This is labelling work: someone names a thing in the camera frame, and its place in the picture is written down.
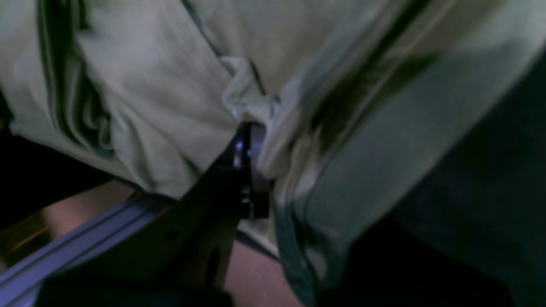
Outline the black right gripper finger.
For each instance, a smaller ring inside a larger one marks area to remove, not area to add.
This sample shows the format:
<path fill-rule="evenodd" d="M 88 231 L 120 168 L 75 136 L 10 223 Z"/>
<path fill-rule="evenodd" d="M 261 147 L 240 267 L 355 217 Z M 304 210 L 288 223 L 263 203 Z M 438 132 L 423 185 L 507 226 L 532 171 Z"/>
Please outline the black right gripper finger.
<path fill-rule="evenodd" d="M 267 130 L 241 124 L 180 200 L 134 235 L 45 280 L 38 307 L 232 307 L 221 289 L 240 220 L 267 218 L 257 169 Z"/>

